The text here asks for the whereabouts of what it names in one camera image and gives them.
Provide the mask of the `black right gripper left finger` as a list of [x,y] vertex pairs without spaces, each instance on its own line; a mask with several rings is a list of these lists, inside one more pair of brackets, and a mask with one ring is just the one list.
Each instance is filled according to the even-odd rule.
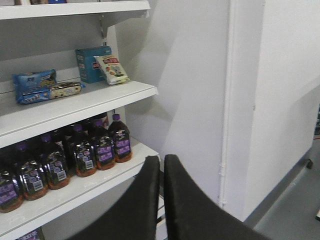
[[158,219],[160,160],[147,156],[124,194],[70,240],[154,240]]

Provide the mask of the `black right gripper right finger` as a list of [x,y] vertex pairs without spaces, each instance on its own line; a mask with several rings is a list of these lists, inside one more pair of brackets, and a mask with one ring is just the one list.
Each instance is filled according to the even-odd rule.
[[214,203],[175,154],[164,158],[164,205],[170,240],[266,239]]

